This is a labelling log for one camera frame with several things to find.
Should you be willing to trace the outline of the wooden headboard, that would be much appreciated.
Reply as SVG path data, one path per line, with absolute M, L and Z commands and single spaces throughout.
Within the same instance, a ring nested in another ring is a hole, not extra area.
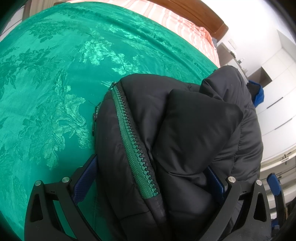
M 173 11 L 196 26 L 204 27 L 217 41 L 220 41 L 229 30 L 224 21 L 202 1 L 152 0 L 151 2 Z

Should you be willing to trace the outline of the black puffer jacket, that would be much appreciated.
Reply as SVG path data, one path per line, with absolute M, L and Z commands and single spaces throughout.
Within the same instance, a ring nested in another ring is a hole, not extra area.
M 202 80 L 132 74 L 96 114 L 97 183 L 116 240 L 200 238 L 219 210 L 208 166 L 251 185 L 263 144 L 250 92 L 223 66 Z

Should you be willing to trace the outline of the green floral bedspread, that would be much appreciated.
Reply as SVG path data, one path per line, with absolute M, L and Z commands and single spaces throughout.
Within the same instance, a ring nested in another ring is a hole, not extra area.
M 133 73 L 200 84 L 215 70 L 186 40 L 101 1 L 45 9 L 1 40 L 1 213 L 24 238 L 33 184 L 57 182 L 93 153 L 92 115 Z

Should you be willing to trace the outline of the blue garment on chair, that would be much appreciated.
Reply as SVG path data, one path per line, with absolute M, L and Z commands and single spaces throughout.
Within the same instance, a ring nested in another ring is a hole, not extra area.
M 260 84 L 249 80 L 246 86 L 251 94 L 251 99 L 255 107 L 264 102 L 264 90 Z

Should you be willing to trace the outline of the white desk with drawer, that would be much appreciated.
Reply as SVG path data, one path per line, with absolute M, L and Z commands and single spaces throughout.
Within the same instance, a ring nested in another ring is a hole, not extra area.
M 236 59 L 234 52 L 229 50 L 224 43 L 220 43 L 217 46 L 217 54 L 221 67 L 231 65 L 238 68 L 240 71 L 242 71 L 244 75 L 246 75 L 246 71 L 241 67 L 239 61 Z

